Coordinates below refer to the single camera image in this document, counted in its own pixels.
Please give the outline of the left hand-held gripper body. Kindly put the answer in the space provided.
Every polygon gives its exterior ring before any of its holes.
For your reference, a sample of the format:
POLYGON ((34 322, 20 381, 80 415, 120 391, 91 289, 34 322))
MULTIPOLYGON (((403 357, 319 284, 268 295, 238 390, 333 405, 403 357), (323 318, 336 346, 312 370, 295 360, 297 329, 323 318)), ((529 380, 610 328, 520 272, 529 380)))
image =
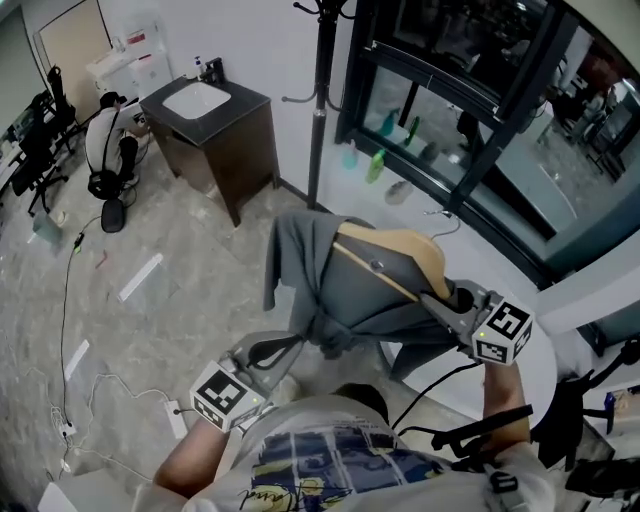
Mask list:
POLYGON ((223 433, 245 432, 274 408, 274 368, 281 351, 258 350, 237 344, 211 361, 190 389, 191 408, 223 433))

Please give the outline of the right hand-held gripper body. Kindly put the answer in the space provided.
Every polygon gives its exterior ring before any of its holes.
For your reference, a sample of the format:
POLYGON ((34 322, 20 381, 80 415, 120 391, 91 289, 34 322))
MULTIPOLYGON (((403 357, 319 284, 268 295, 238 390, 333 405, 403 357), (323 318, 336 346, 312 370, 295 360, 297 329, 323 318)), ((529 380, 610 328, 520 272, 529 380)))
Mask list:
POLYGON ((510 366, 531 337, 532 313, 494 290, 481 287, 474 301, 471 347, 475 360, 510 366))

